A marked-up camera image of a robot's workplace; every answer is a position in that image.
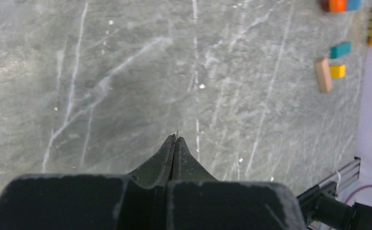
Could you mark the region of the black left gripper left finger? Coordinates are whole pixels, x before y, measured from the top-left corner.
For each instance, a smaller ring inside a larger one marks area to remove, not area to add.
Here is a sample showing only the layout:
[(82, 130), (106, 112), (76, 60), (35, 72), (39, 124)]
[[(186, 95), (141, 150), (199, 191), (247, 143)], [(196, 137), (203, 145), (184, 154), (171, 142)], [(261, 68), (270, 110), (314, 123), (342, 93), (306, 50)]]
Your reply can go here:
[(163, 230), (175, 135), (129, 174), (25, 174), (0, 195), (0, 230)]

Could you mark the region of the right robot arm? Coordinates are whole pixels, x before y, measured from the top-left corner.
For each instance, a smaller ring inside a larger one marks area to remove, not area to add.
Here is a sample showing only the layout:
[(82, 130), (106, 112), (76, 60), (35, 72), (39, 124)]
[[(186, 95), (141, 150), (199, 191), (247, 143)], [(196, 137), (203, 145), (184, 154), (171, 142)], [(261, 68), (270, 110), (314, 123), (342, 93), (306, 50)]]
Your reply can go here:
[(335, 230), (372, 230), (372, 207), (336, 200), (336, 182), (315, 185), (297, 196), (305, 225), (320, 222)]

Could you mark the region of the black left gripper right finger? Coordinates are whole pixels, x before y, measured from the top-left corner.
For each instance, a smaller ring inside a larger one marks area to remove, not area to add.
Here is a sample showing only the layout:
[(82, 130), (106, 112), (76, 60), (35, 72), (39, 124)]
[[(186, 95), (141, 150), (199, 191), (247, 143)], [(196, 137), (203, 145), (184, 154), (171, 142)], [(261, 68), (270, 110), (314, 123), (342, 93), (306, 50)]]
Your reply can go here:
[(273, 182), (186, 180), (181, 169), (195, 158), (184, 138), (175, 143), (177, 176), (166, 187), (167, 230), (305, 230), (292, 191)]

